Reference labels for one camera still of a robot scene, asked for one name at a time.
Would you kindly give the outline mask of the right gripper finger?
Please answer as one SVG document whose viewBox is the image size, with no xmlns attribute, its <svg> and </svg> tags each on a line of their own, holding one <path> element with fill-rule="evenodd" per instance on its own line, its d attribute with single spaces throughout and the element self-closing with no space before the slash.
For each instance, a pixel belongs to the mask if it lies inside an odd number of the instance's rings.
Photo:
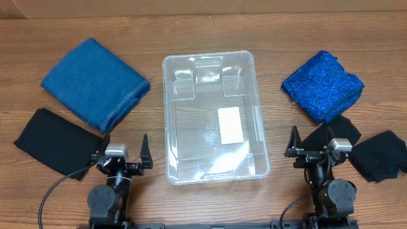
<svg viewBox="0 0 407 229">
<path fill-rule="evenodd" d="M 286 150 L 289 150 L 292 148 L 298 148 L 298 149 L 302 148 L 302 140 L 301 140 L 301 137 L 300 137 L 300 134 L 298 132 L 298 128 L 296 125 L 294 125 L 291 129 L 291 135 L 290 135 Z"/>
<path fill-rule="evenodd" d="M 331 140 L 335 138 L 335 133 L 333 132 L 331 127 L 326 127 L 325 132 L 326 132 L 326 145 L 325 145 L 325 148 L 330 149 L 331 146 L 329 144 L 330 144 Z"/>
</svg>

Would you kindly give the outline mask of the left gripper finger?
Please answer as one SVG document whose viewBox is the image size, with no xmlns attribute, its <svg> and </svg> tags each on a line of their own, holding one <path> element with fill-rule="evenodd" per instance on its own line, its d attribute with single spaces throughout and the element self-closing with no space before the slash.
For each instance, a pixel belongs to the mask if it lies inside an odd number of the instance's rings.
<svg viewBox="0 0 407 229">
<path fill-rule="evenodd" d="M 150 150 L 149 150 L 148 135 L 147 134 L 144 134 L 144 137 L 143 137 L 143 140 L 142 140 L 140 158 L 142 160 L 142 163 L 153 163 L 151 153 L 150 153 Z"/>
<path fill-rule="evenodd" d="M 105 135 L 105 137 L 103 138 L 103 142 L 102 142 L 101 147 L 100 147 L 100 153 L 101 154 L 105 153 L 105 150 L 106 150 L 108 144 L 110 143 L 110 138 L 111 138 L 111 134 L 108 132 Z"/>
</svg>

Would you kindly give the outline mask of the large black cloth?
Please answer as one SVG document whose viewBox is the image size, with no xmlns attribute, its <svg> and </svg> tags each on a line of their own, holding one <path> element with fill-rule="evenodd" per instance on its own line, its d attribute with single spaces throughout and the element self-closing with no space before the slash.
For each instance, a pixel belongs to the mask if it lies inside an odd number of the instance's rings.
<svg viewBox="0 0 407 229">
<path fill-rule="evenodd" d="M 47 167 L 69 175 L 90 165 L 103 138 L 45 109 L 37 109 L 14 145 Z"/>
</svg>

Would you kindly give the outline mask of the sparkly blue cloth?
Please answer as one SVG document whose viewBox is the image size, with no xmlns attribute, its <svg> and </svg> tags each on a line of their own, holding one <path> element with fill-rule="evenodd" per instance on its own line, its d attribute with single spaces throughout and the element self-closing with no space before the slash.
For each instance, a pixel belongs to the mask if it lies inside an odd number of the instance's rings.
<svg viewBox="0 0 407 229">
<path fill-rule="evenodd" d="M 317 123 L 328 123 L 360 98 L 364 83 L 321 50 L 285 79 L 281 88 Z"/>
</svg>

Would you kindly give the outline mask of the blue denim cloth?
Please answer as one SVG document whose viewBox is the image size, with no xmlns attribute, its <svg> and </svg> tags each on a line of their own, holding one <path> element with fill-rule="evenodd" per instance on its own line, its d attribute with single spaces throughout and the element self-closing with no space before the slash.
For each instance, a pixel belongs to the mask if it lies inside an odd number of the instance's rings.
<svg viewBox="0 0 407 229">
<path fill-rule="evenodd" d="M 51 69 L 41 87 L 86 124 L 106 133 L 150 91 L 150 82 L 88 38 Z"/>
</svg>

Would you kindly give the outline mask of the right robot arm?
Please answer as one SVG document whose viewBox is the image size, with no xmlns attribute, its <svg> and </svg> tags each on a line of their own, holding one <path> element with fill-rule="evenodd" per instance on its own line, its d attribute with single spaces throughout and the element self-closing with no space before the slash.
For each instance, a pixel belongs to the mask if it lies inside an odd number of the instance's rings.
<svg viewBox="0 0 407 229">
<path fill-rule="evenodd" d="M 280 215 L 279 226 L 284 227 L 283 218 L 294 205 L 311 198 L 314 213 L 304 215 L 296 228 L 357 228 L 357 222 L 349 215 L 354 212 L 357 192 L 355 185 L 344 179 L 335 179 L 332 168 L 343 163 L 352 151 L 348 139 L 336 138 L 330 128 L 326 129 L 328 143 L 317 151 L 306 150 L 297 129 L 293 126 L 284 156 L 294 158 L 293 167 L 303 169 L 310 193 L 289 204 Z"/>
</svg>

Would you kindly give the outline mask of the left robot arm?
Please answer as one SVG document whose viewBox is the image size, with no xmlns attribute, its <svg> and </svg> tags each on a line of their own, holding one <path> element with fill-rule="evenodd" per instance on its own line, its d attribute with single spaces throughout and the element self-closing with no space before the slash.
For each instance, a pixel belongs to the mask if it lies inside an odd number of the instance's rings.
<svg viewBox="0 0 407 229">
<path fill-rule="evenodd" d="M 92 157 L 96 168 L 107 176 L 106 184 L 94 187 L 88 194 L 90 208 L 89 228 L 135 228 L 127 217 L 132 178 L 143 176 L 153 168 L 148 136 L 144 135 L 139 163 L 128 162 L 128 148 L 124 144 L 111 144 L 107 135 L 101 152 Z"/>
</svg>

